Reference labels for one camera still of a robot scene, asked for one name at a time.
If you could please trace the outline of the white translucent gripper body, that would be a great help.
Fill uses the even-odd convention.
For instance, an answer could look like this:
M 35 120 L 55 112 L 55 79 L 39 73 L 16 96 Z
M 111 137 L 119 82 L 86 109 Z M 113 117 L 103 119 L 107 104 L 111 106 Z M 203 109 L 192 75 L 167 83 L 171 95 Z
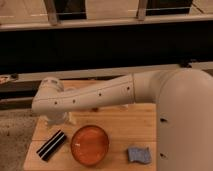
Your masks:
M 76 124 L 76 118 L 72 115 L 71 112 L 49 115 L 46 121 L 50 126 L 61 124 Z

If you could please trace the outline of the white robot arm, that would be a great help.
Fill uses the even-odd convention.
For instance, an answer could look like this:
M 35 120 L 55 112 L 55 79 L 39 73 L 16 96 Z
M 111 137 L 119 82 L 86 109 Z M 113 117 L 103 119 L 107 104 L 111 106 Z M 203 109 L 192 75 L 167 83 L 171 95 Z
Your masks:
M 32 110 L 63 122 L 70 111 L 132 103 L 156 105 L 157 171 L 213 171 L 213 76 L 201 69 L 132 73 L 71 91 L 47 77 Z

